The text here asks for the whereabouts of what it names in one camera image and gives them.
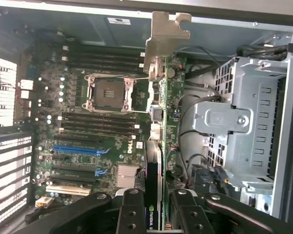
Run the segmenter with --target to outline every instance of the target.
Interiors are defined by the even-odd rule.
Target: blue pcie slot
[[[66,145],[55,145],[53,146],[53,150],[67,152],[67,153],[76,153],[76,154],[104,155],[110,149],[97,150],[97,149],[91,149],[91,148],[71,147]]]

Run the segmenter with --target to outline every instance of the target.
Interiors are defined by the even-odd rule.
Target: cpu socket
[[[131,94],[135,83],[131,78],[93,73],[88,81],[87,102],[82,105],[90,112],[127,112],[132,108]]]

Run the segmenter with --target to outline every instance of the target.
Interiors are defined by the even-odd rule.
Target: metal expansion bracket
[[[190,14],[176,13],[176,20],[169,20],[168,12],[152,13],[151,37],[146,40],[144,72],[149,73],[150,65],[155,62],[156,57],[170,56],[181,41],[190,38],[189,31],[180,29],[180,22],[191,22],[191,18]]]
[[[232,109],[231,104],[201,102],[194,106],[193,129],[208,134],[227,135],[228,131],[246,133],[250,128],[251,112]]]

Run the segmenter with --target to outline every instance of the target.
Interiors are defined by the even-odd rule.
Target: white label
[[[131,25],[130,20],[120,18],[107,18],[109,23]]]
[[[136,148],[137,149],[143,149],[143,142],[142,141],[137,141]]]

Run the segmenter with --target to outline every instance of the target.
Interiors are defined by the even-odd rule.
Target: white pci slot
[[[88,196],[91,192],[91,189],[52,184],[48,185],[45,191],[48,193]]]

